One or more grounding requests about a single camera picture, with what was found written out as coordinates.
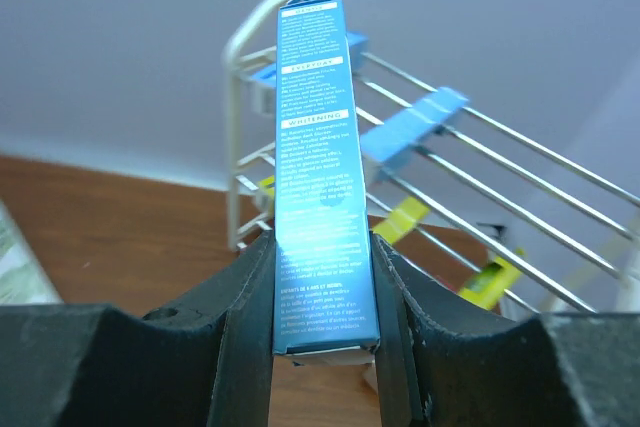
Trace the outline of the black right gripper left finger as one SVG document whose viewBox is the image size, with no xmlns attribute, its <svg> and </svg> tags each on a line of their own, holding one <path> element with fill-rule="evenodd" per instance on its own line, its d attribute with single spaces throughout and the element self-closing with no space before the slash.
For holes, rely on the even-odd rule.
<svg viewBox="0 0 640 427">
<path fill-rule="evenodd" d="M 275 239 L 135 317 L 109 304 L 1 310 L 5 426 L 264 426 Z"/>
</svg>

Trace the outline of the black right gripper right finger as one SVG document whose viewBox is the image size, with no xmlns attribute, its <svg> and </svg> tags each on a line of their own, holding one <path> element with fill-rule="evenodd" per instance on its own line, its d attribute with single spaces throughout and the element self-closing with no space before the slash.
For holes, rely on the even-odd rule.
<svg viewBox="0 0 640 427">
<path fill-rule="evenodd" d="M 385 426 L 635 426 L 639 318 L 483 310 L 371 239 Z"/>
</svg>

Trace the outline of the yellow toothpaste box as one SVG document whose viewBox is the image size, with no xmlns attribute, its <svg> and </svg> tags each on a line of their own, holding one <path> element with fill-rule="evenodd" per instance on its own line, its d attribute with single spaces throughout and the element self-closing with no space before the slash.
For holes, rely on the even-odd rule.
<svg viewBox="0 0 640 427">
<path fill-rule="evenodd" d="M 417 227 L 429 212 L 427 205 L 408 196 L 397 204 L 384 220 L 374 226 L 373 232 L 393 245 Z"/>
<path fill-rule="evenodd" d="M 508 260 L 494 256 L 480 273 L 463 285 L 458 295 L 478 307 L 492 310 L 521 275 L 521 271 Z"/>
<path fill-rule="evenodd" d="M 257 184 L 258 189 L 254 195 L 254 205 L 263 212 L 271 212 L 275 198 L 275 177 L 269 176 Z"/>
</svg>

